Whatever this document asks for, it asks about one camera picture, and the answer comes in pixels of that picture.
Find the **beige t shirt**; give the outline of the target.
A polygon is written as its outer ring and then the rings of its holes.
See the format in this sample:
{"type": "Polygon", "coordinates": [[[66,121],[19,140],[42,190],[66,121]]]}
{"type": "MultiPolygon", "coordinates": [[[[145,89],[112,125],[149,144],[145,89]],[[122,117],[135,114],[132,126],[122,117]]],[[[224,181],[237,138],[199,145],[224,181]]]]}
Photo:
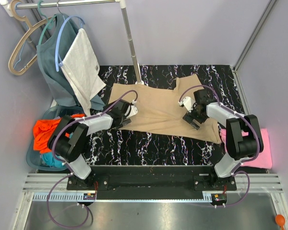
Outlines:
{"type": "Polygon", "coordinates": [[[110,103],[129,90],[135,90],[138,93],[136,103],[138,113],[132,116],[131,122],[121,129],[188,137],[220,144],[221,139],[216,120],[207,119],[198,130],[183,120],[187,110],[180,107],[178,101],[188,88],[201,84],[197,75],[176,78],[175,82],[176,87],[173,90],[157,89],[142,84],[113,84],[110,103]]]}

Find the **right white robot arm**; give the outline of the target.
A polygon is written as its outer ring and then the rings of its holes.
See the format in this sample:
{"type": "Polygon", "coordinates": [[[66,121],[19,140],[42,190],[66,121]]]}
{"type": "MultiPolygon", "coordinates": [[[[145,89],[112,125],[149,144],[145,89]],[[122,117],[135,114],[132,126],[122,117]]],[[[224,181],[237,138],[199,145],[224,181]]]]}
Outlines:
{"type": "Polygon", "coordinates": [[[219,190],[225,185],[225,178],[233,176],[245,162],[257,159],[263,151],[264,142],[258,118],[226,107],[218,97],[209,98],[205,89],[195,91],[194,99],[185,96],[187,91],[179,98],[179,106],[187,110],[183,120],[196,130],[200,129],[201,124],[209,118],[215,119],[226,128],[227,152],[213,167],[211,176],[208,178],[209,186],[219,190]]]}

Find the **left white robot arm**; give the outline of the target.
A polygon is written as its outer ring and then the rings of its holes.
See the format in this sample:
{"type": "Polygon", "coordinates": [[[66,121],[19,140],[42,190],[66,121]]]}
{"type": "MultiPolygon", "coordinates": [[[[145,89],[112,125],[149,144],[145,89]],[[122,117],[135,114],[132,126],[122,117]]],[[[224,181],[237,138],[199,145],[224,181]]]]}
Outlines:
{"type": "Polygon", "coordinates": [[[131,117],[137,113],[135,104],[120,99],[90,117],[73,118],[65,115],[50,136],[47,147],[78,177],[77,184],[88,190],[94,185],[94,178],[90,175],[91,167],[82,155],[88,137],[98,131],[120,129],[129,124],[131,117]]]}

